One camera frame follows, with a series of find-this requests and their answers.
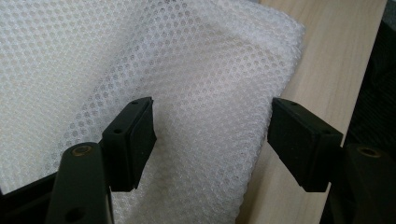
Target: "black fabric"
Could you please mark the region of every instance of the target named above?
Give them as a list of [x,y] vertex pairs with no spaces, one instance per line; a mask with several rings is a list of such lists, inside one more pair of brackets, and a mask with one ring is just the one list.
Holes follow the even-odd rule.
[[378,147],[395,160],[395,96],[396,33],[381,22],[345,145],[362,143]]

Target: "tabletop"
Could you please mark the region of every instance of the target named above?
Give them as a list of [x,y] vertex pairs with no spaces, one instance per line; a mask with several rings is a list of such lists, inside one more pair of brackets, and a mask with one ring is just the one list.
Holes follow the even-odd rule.
[[[281,97],[347,133],[386,3],[261,0],[305,26],[303,57]],[[327,192],[304,192],[265,143],[236,223],[319,223]]]

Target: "mesh bag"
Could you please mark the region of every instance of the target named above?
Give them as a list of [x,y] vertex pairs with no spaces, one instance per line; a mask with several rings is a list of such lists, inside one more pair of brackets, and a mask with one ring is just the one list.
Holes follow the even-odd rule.
[[158,141],[117,223],[232,223],[304,27],[239,1],[2,1],[0,186],[56,172],[130,101]]

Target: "wood grain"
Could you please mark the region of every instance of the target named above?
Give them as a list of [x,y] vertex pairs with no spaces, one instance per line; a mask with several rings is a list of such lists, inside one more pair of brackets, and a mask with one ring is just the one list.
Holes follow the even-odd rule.
[[[305,26],[304,53],[281,97],[347,132],[386,0],[262,0]],[[266,143],[236,223],[319,223],[327,193],[305,193]]]

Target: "white cloth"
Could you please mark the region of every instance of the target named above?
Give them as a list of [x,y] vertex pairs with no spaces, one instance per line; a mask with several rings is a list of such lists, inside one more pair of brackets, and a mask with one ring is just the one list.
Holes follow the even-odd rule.
[[303,33],[248,1],[2,1],[1,190],[152,96],[158,141],[139,189],[113,194],[117,223],[234,222]]

